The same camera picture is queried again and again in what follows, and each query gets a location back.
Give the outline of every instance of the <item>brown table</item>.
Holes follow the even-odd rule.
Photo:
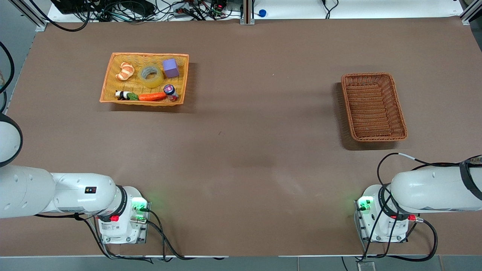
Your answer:
[[[190,54],[185,104],[99,103],[112,52]],[[377,183],[385,154],[456,162],[481,152],[481,64],[456,17],[49,26],[8,111],[25,136],[14,164],[137,187],[184,255],[359,255],[353,200]],[[350,139],[340,78],[375,71],[397,84],[403,142]],[[414,166],[391,158],[382,177]],[[482,212],[424,217],[438,254],[482,254]],[[12,218],[0,228],[2,256],[100,254],[74,220]],[[159,255],[159,240],[151,231],[146,245],[114,249]],[[425,254],[431,242],[420,226],[390,252]]]

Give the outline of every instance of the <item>purple block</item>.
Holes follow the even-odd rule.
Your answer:
[[[177,67],[177,63],[174,58],[164,60],[162,62],[162,66],[164,67],[164,73],[166,74],[167,78],[179,76],[179,68]]]

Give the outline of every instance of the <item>metal post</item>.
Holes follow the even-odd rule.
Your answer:
[[[27,19],[30,20],[30,22],[34,23],[37,28],[35,28],[36,32],[44,32],[45,27],[47,26],[47,23],[45,22],[44,19],[42,19],[42,16],[34,10],[32,7],[30,7],[27,3],[25,3],[24,0],[8,0],[12,5],[14,5],[20,13],[25,15]]]
[[[470,21],[472,21],[473,19],[477,19],[475,15],[480,10],[482,10],[482,0],[474,0],[474,2],[472,2],[472,4],[470,4],[460,15],[460,19],[462,19],[462,24],[468,25]]]
[[[254,25],[254,7],[253,0],[243,0],[243,10],[240,24],[253,26]]]

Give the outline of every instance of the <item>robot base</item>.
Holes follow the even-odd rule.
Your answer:
[[[100,221],[100,233],[105,244],[145,244],[149,212],[141,212],[140,208],[150,208],[139,190],[124,186],[127,192],[127,203],[118,221]]]
[[[381,188],[381,185],[369,186],[363,193],[363,196],[357,201],[354,201],[355,225],[363,245],[370,238],[370,234],[375,226],[375,220],[381,211],[381,206],[378,200],[378,192]],[[387,243],[394,222],[395,220],[393,218],[390,218],[385,213],[382,213],[375,226],[371,242]],[[407,219],[396,221],[390,242],[399,243],[400,241],[404,240],[407,230]]]

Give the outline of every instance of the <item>orange carrot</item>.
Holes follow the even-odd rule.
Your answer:
[[[157,101],[157,100],[162,100],[165,97],[167,97],[167,95],[164,92],[141,94],[139,95],[139,101]]]

